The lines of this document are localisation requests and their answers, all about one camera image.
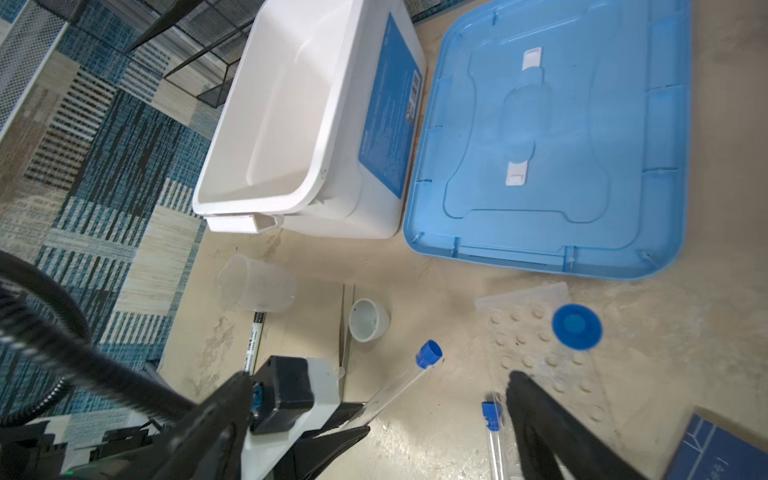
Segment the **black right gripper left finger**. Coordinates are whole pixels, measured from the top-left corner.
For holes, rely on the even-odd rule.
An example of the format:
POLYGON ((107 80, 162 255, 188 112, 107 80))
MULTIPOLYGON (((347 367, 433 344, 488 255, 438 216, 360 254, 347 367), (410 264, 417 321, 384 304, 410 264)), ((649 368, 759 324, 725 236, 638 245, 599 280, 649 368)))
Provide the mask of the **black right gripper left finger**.
POLYGON ((239 479, 253 383, 233 375, 149 446, 62 473, 61 479, 239 479))

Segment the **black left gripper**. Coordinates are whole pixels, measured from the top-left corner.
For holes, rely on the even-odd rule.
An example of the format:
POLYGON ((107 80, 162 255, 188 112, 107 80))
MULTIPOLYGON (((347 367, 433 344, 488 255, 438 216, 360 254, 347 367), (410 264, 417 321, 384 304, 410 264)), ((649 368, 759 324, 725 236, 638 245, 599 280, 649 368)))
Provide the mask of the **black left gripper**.
POLYGON ((269 478, 317 479, 333 461, 369 434, 368 426, 343 427, 364 407, 364 403, 343 402, 320 429, 301 435, 269 473, 269 478))

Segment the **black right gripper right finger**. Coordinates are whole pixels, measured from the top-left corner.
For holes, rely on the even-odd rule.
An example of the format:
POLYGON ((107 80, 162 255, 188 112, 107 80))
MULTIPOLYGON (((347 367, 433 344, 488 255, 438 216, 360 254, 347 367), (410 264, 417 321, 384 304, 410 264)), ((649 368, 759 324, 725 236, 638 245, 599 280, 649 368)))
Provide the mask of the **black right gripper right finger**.
POLYGON ((644 477, 522 371, 509 374, 506 409, 525 479, 561 479, 561 466, 575 479, 644 477))

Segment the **blue capped test tube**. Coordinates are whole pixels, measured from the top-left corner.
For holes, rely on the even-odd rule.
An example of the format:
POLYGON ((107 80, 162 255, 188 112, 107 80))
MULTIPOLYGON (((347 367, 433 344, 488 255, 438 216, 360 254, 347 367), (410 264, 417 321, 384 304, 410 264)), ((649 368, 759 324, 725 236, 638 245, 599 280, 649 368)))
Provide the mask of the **blue capped test tube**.
POLYGON ((369 425, 409 387, 420 380, 443 359, 442 348, 434 340, 428 340, 411 361, 394 379, 383 386, 341 430, 369 425))
POLYGON ((603 336, 603 325, 597 314, 580 304, 566 304, 557 309, 552 329, 564 346, 576 351, 596 347, 603 336))
POLYGON ((493 480, 506 479, 506 456, 501 442, 501 405, 495 401, 481 404, 482 415, 486 423, 489 447, 489 466, 493 480))

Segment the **clear test tube rack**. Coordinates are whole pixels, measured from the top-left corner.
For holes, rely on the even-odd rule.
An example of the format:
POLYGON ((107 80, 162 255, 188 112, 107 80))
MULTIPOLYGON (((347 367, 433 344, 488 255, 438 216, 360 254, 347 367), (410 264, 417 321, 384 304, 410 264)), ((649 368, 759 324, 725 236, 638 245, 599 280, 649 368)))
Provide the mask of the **clear test tube rack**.
POLYGON ((531 377, 562 407, 611 448, 620 445, 611 407, 592 356, 556 337, 555 312, 570 303, 564 282, 475 300, 487 329, 491 393, 506 405, 509 375, 531 377))

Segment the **white plastic storage bin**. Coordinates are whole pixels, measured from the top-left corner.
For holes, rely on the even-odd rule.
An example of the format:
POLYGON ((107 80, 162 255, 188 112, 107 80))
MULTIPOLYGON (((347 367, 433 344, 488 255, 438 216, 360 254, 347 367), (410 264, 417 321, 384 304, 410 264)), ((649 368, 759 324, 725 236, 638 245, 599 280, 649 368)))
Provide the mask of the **white plastic storage bin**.
POLYGON ((402 1, 264 3, 194 211, 214 232, 393 236, 426 67, 402 1))

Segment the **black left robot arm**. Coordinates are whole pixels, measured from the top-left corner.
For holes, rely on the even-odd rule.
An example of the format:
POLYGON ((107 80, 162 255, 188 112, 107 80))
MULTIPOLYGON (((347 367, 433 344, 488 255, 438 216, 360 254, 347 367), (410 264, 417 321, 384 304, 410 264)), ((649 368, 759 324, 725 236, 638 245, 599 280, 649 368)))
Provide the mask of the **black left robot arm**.
MULTIPOLYGON (((80 458, 65 467, 68 444, 49 433, 48 420, 1 430, 1 477, 3 479, 109 479, 110 471, 81 472, 96 461, 115 460, 123 466, 130 455, 153 445, 166 427, 153 419, 125 428, 108 430, 101 441, 80 447, 80 458)), ((326 428, 307 432, 280 459, 268 479, 316 479, 341 454, 370 432, 367 426, 330 433, 326 428)))

